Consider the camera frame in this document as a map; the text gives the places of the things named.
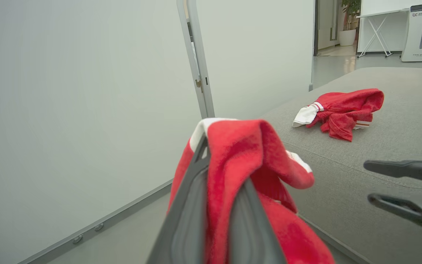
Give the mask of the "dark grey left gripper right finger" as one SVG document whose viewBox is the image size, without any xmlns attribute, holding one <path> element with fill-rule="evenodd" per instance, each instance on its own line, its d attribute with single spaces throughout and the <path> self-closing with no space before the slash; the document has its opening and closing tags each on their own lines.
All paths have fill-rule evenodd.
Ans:
<svg viewBox="0 0 422 264">
<path fill-rule="evenodd" d="M 251 179 L 233 202 L 229 226 L 230 264 L 286 264 L 286 258 Z"/>
</svg>

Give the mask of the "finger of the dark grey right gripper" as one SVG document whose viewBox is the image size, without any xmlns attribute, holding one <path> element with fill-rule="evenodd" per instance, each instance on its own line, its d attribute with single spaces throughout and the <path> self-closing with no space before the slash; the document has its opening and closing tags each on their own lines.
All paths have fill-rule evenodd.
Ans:
<svg viewBox="0 0 422 264">
<path fill-rule="evenodd" d="M 389 212 L 422 227 L 422 205 L 408 199 L 372 193 L 368 201 L 375 207 Z"/>
<path fill-rule="evenodd" d="M 368 160 L 364 169 L 394 178 L 409 177 L 422 181 L 422 161 L 378 161 Z"/>
</svg>

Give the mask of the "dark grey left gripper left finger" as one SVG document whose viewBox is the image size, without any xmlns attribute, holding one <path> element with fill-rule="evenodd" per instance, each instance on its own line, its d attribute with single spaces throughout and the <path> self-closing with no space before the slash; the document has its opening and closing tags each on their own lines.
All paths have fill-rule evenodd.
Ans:
<svg viewBox="0 0 422 264">
<path fill-rule="evenodd" d="M 147 259 L 148 264 L 206 262 L 210 151 L 202 136 Z"/>
</svg>

